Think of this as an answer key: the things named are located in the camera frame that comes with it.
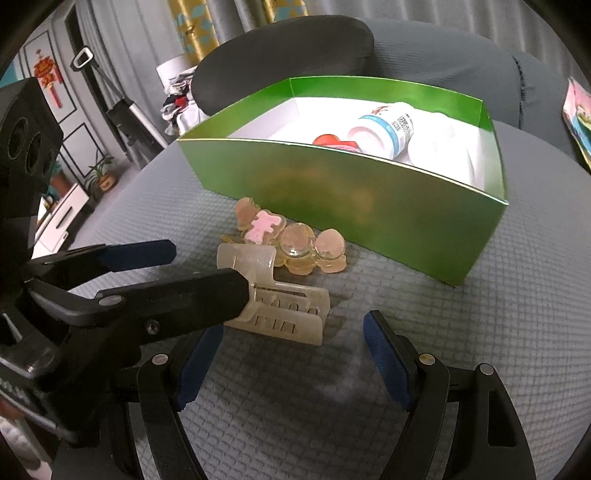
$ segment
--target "white bottle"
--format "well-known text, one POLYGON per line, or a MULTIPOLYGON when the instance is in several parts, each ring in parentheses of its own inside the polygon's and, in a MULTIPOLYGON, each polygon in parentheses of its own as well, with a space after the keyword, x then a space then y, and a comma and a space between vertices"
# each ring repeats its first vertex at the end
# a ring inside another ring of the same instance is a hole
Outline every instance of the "white bottle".
POLYGON ((382 105, 356 120, 347 140, 356 142, 366 155, 393 160, 413 136, 413 110, 404 102, 382 105))

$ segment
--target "white cylinder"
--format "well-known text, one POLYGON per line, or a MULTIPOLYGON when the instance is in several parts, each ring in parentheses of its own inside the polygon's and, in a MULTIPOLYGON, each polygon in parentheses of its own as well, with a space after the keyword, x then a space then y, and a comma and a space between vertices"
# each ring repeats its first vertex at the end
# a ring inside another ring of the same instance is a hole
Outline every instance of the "white cylinder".
POLYGON ((347 140, 356 142, 364 154, 392 160, 404 151, 414 133, 413 110, 403 102, 380 106, 353 124, 347 140))
POLYGON ((179 73, 189 68, 191 68, 189 58, 185 54, 182 54, 169 61, 165 61, 162 65, 158 65, 156 72, 158 72, 162 85, 166 88, 174 82, 179 73))

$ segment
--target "metal screw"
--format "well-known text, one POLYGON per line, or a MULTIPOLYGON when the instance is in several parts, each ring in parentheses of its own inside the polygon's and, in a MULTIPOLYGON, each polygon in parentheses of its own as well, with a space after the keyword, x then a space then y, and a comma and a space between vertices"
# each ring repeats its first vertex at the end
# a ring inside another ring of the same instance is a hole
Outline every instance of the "metal screw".
POLYGON ((148 335, 157 335, 160 331, 160 323, 154 319, 146 320, 146 332, 148 335))
POLYGON ((152 357, 152 363, 154 365, 164 365, 166 362, 168 362, 168 355, 166 353, 159 353, 152 357))
POLYGON ((45 348, 41 355, 39 355, 39 358, 31 365, 27 366, 27 372, 32 374, 37 368, 47 367, 51 362, 53 362, 55 357, 56 354, 51 348, 45 348))
POLYGON ((418 357, 418 361, 423 365, 432 365, 435 363, 435 357, 430 353, 421 353, 418 357))
POLYGON ((118 303, 123 301, 123 297, 121 295, 109 295, 104 299, 99 300, 99 305, 101 307, 111 307, 113 305, 117 305, 118 303))
POLYGON ((495 373, 495 369, 492 368, 489 364, 482 364, 480 366, 480 371, 485 375, 492 375, 493 373, 495 373))

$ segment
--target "gray cushion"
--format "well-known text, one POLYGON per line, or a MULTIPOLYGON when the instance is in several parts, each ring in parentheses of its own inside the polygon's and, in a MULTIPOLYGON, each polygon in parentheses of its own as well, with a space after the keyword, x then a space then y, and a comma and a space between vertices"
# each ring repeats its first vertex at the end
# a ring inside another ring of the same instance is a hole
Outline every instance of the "gray cushion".
POLYGON ((493 42, 423 22, 363 21, 375 40, 367 75, 465 93, 484 100, 492 119, 518 126, 519 72, 511 55, 493 42))
POLYGON ((584 165, 583 157, 562 119, 568 81, 529 53, 513 54, 521 75, 519 128, 584 165))

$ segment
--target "green box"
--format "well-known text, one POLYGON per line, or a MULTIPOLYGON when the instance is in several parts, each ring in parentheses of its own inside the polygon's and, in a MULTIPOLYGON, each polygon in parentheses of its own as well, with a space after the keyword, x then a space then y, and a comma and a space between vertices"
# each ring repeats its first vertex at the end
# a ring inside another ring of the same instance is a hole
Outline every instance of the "green box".
POLYGON ((463 282, 508 205, 501 153, 483 102, 418 83, 339 76, 287 79, 227 107, 179 142, 206 189, 235 199, 252 197, 266 209, 320 230, 336 228, 348 241, 453 286, 463 282), (464 122, 477 132, 474 151, 482 188, 368 155, 228 138, 266 118, 262 115, 272 118, 279 111, 273 109, 290 99, 315 98, 407 102, 464 122))

